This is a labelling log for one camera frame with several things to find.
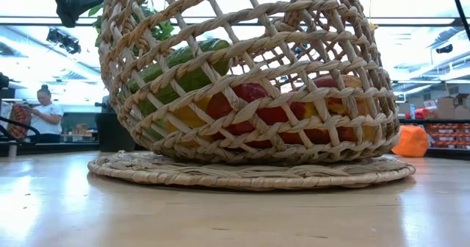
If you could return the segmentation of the red stacked crates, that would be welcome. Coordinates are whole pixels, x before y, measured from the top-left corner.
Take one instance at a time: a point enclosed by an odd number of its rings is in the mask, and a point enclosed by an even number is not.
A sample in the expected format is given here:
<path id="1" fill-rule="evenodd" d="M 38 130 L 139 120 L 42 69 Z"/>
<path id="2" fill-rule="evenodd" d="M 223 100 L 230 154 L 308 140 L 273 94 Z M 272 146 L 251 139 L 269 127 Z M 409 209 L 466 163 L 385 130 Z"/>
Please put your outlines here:
<path id="1" fill-rule="evenodd" d="M 431 147 L 470 149 L 470 124 L 438 123 L 424 128 L 430 137 Z"/>

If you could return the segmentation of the cardboard boxes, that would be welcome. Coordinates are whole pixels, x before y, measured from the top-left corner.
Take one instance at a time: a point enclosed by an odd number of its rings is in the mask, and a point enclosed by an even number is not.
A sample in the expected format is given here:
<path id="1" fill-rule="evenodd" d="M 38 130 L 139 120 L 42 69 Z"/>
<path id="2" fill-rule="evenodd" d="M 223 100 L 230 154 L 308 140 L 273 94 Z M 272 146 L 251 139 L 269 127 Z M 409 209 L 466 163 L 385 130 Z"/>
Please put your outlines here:
<path id="1" fill-rule="evenodd" d="M 455 97 L 445 96 L 437 101 L 437 114 L 440 119 L 470 119 L 470 93 L 459 93 Z"/>

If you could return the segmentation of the black ceiling track light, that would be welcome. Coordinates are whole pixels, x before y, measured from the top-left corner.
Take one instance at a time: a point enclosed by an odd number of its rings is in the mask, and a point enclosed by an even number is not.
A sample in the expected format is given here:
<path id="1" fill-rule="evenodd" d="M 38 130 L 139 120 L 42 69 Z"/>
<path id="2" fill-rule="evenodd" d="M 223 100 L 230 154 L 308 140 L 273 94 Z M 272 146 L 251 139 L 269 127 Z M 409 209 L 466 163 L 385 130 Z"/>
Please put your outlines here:
<path id="1" fill-rule="evenodd" d="M 75 37 L 62 33 L 58 29 L 50 28 L 46 40 L 49 43 L 58 45 L 60 48 L 66 50 L 69 54 L 79 54 L 82 48 L 79 40 Z"/>

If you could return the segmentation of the red tomato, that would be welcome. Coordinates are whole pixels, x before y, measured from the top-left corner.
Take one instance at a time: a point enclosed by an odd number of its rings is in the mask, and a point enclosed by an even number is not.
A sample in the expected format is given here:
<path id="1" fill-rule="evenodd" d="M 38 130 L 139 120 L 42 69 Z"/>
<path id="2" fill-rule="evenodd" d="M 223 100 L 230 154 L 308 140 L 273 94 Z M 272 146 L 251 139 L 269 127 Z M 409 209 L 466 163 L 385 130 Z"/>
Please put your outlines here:
<path id="1" fill-rule="evenodd" d="M 289 102 L 289 107 L 291 111 L 294 113 L 295 117 L 298 120 L 303 120 L 310 118 L 313 114 L 316 113 L 314 106 L 312 103 L 305 103 L 305 102 Z M 275 108 L 274 111 L 274 122 L 287 122 L 289 119 L 283 108 Z M 300 139 L 298 133 L 288 133 L 282 132 L 280 133 L 282 140 L 287 144 L 300 144 L 302 145 L 303 142 Z"/>

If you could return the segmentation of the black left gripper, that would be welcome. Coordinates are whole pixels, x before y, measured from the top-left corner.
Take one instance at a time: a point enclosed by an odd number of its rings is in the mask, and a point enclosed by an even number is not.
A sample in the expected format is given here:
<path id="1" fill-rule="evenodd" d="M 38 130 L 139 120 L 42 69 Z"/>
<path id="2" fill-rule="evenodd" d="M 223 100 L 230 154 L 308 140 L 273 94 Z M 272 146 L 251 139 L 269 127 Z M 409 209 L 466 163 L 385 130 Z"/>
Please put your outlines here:
<path id="1" fill-rule="evenodd" d="M 62 25 L 67 28 L 74 28 L 77 19 L 81 14 L 102 4 L 104 0 L 55 0 L 57 4 L 57 15 Z"/>

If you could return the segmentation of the person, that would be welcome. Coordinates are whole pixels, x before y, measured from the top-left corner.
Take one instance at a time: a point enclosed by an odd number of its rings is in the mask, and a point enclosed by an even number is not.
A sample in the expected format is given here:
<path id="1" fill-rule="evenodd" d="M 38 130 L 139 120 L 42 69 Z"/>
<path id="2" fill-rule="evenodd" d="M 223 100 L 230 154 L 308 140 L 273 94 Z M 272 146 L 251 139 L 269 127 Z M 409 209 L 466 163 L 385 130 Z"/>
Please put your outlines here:
<path id="1" fill-rule="evenodd" d="M 64 112 L 61 106 L 56 105 L 51 100 L 51 92 L 47 85 L 42 85 L 37 91 L 37 100 L 40 104 L 31 108 L 32 119 L 30 126 L 35 128 L 40 134 L 33 131 L 28 132 L 28 137 L 36 143 L 59 143 L 62 134 L 61 121 Z"/>

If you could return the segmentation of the orange yellow peach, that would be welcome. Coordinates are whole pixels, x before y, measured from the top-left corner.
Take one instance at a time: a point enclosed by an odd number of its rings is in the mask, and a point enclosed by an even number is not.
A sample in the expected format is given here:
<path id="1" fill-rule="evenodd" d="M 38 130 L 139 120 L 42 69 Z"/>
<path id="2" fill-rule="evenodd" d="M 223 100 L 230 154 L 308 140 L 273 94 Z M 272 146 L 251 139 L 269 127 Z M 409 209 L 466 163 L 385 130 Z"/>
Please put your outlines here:
<path id="1" fill-rule="evenodd" d="M 342 75 L 341 76 L 346 87 L 362 87 L 362 82 L 359 77 L 353 75 Z M 314 84 L 317 87 L 336 87 L 335 80 L 331 75 L 319 76 L 313 79 Z M 370 109 L 365 99 L 355 99 L 358 115 L 369 115 Z M 331 115 L 342 115 L 346 116 L 348 114 L 347 108 L 342 104 L 341 99 L 337 98 L 328 98 L 327 99 L 327 109 Z M 375 138 L 375 133 L 377 130 L 376 126 L 362 126 L 364 133 L 364 140 L 373 142 Z M 353 131 L 353 128 L 350 127 L 339 127 L 337 129 L 338 136 L 340 141 L 350 141 L 356 142 L 357 137 Z"/>

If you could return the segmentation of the woven seagrass basket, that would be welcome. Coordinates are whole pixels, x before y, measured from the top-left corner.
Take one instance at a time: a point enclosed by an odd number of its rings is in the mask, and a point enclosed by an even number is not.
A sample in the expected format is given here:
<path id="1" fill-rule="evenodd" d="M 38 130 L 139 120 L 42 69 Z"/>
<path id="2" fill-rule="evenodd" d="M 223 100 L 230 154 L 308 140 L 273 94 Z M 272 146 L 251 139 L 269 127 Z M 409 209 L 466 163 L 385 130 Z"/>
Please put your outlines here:
<path id="1" fill-rule="evenodd" d="M 157 11 L 145 17 L 140 5 Z M 156 40 L 151 30 L 169 21 L 171 36 Z M 230 46 L 202 51 L 198 41 L 222 39 Z M 379 157 L 397 143 L 400 125 L 388 73 L 383 69 L 374 30 L 359 0 L 105 0 L 98 47 L 101 77 L 119 122 L 141 146 L 181 160 L 231 164 L 284 162 L 291 165 Z M 194 58 L 169 68 L 166 58 L 189 46 Z M 231 64 L 225 76 L 212 67 Z M 158 63 L 162 75 L 145 83 L 139 72 Z M 211 84 L 185 92 L 177 83 L 202 68 Z M 313 79 L 331 75 L 336 87 L 317 87 Z M 362 87 L 346 87 L 342 75 L 359 77 Z M 233 87 L 260 84 L 268 93 L 250 103 Z M 161 103 L 157 92 L 170 85 L 180 97 Z M 233 110 L 214 120 L 196 101 L 222 93 Z M 327 99 L 337 98 L 348 114 L 331 115 Z M 143 115 L 148 99 L 156 108 Z M 369 115 L 358 115 L 355 99 L 365 99 Z M 289 102 L 312 103 L 316 111 L 298 120 Z M 174 116 L 189 106 L 206 125 L 191 128 Z M 275 108 L 287 122 L 274 122 Z M 178 131 L 156 122 L 167 118 Z M 250 122 L 251 133 L 233 135 L 225 128 Z M 376 126 L 373 142 L 362 126 Z M 353 128 L 356 142 L 340 141 L 337 129 Z M 287 144 L 280 133 L 298 133 L 303 144 Z M 270 148 L 252 141 L 269 140 Z"/>

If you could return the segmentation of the brown storage shelf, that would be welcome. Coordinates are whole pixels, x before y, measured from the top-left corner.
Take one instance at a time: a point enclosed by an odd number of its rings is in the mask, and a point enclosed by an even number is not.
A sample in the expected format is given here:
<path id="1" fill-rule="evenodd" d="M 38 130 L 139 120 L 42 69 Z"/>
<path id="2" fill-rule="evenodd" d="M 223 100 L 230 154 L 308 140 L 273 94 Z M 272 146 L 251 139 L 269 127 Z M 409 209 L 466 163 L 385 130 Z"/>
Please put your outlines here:
<path id="1" fill-rule="evenodd" d="M 85 123 L 77 124 L 61 135 L 63 143 L 93 143 L 97 141 L 98 132 L 90 129 Z"/>

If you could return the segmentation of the red orange mango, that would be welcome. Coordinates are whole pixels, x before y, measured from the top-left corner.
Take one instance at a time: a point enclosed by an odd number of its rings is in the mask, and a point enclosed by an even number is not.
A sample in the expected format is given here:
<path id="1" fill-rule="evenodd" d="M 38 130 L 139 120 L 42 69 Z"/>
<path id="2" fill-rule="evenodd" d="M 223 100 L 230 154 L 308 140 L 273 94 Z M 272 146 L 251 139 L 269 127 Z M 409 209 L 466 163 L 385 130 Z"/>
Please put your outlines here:
<path id="1" fill-rule="evenodd" d="M 237 85 L 233 87 L 233 91 L 238 97 L 248 103 L 268 95 L 267 91 L 257 83 Z M 210 99 L 206 113 L 214 120 L 217 120 L 228 115 L 232 110 L 233 108 L 229 104 L 228 99 L 222 93 L 217 93 Z M 251 133 L 254 127 L 250 122 L 243 121 L 241 123 L 231 124 L 225 129 L 233 135 L 242 135 L 244 133 Z M 272 146 L 269 140 L 252 141 L 247 143 L 247 145 L 253 148 L 270 148 Z"/>

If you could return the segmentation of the green potted plant black pot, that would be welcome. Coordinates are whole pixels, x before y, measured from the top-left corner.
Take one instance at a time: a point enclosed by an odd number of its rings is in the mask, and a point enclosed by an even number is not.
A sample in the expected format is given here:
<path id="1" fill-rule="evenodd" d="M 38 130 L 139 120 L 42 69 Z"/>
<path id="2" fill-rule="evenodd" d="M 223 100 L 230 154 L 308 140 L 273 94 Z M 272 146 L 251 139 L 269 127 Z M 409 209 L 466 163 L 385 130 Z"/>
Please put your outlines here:
<path id="1" fill-rule="evenodd" d="M 94 16 L 101 8 L 104 8 L 104 4 L 99 4 L 93 7 L 88 12 L 88 16 Z M 140 5 L 145 17 L 155 14 L 157 11 L 153 7 L 153 4 L 148 4 L 148 1 L 144 1 Z M 98 48 L 101 40 L 101 15 L 98 15 L 96 21 L 93 23 L 93 28 L 98 33 L 95 39 L 95 47 Z M 160 23 L 151 30 L 152 36 L 156 40 L 168 39 L 174 27 L 169 21 Z M 109 103 L 109 96 L 104 96 L 101 102 L 101 113 L 95 116 L 95 122 L 98 130 L 98 147 L 101 152 L 115 152 L 119 150 L 134 151 L 136 143 L 130 133 L 125 127 L 123 127 L 115 111 Z"/>

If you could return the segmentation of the green cucumber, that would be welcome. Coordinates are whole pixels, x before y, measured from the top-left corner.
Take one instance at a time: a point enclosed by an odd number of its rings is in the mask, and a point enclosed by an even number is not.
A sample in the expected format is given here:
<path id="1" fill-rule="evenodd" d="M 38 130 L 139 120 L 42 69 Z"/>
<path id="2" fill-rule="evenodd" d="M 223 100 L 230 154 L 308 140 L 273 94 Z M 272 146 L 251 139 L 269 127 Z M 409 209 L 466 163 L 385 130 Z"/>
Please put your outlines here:
<path id="1" fill-rule="evenodd" d="M 230 43 L 226 40 L 214 38 L 210 40 L 198 41 L 198 45 L 202 51 L 217 51 L 225 49 L 230 46 Z M 166 58 L 166 62 L 169 68 L 175 65 L 186 63 L 194 58 L 192 50 L 189 46 L 179 48 L 173 53 L 169 54 Z M 230 67 L 230 60 L 221 60 L 212 64 L 213 69 L 221 76 L 225 76 L 228 73 Z M 152 63 L 147 68 L 139 72 L 140 77 L 145 83 L 153 81 L 158 76 L 162 75 L 162 69 L 158 63 Z M 177 78 L 177 83 L 182 87 L 185 92 L 197 90 L 211 84 L 210 79 L 205 75 L 202 68 L 197 68 L 192 72 L 185 73 L 181 78 Z M 168 104 L 180 97 L 174 89 L 168 85 L 160 89 L 156 97 L 163 104 Z M 148 100 L 144 99 L 139 104 L 140 110 L 143 115 L 149 115 L 156 111 L 155 106 Z M 158 120 L 156 123 L 163 127 L 163 120 Z"/>

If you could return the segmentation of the round woven placemat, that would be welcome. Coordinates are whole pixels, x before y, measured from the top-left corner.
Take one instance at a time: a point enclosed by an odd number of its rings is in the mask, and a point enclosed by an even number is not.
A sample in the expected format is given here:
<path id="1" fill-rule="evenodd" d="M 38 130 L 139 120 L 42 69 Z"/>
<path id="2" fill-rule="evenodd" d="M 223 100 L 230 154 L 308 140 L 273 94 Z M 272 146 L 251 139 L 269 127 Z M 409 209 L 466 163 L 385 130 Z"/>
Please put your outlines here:
<path id="1" fill-rule="evenodd" d="M 215 187 L 231 190 L 360 188 L 412 176 L 413 165 L 390 156 L 324 165 L 229 165 L 183 162 L 149 152 L 118 152 L 91 160 L 89 172 L 148 185 Z"/>

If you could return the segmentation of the red container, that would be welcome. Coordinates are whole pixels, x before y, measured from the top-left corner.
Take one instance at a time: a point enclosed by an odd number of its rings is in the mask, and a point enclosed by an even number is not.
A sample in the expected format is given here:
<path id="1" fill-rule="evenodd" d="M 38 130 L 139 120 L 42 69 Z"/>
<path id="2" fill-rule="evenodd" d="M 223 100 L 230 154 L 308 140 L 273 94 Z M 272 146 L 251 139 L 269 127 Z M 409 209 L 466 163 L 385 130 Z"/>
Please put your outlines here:
<path id="1" fill-rule="evenodd" d="M 405 113 L 406 119 L 428 119 L 430 116 L 430 111 L 426 108 L 417 109 Z"/>

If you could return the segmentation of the yellow bell pepper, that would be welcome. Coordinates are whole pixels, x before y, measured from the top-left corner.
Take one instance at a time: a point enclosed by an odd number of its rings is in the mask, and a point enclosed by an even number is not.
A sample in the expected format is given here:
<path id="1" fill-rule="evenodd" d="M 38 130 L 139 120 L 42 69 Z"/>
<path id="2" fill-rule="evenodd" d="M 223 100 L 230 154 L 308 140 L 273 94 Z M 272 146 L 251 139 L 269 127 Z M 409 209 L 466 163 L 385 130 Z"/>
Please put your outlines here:
<path id="1" fill-rule="evenodd" d="M 211 96 L 205 97 L 200 101 L 196 101 L 196 105 L 202 109 L 206 110 Z M 189 106 L 181 107 L 177 109 L 174 113 L 174 116 L 177 117 L 180 121 L 183 121 L 187 126 L 191 128 L 197 128 L 206 125 L 206 122 L 198 117 L 196 112 L 194 112 Z M 167 118 L 163 120 L 163 127 L 168 132 L 178 131 L 178 128 L 174 126 Z"/>

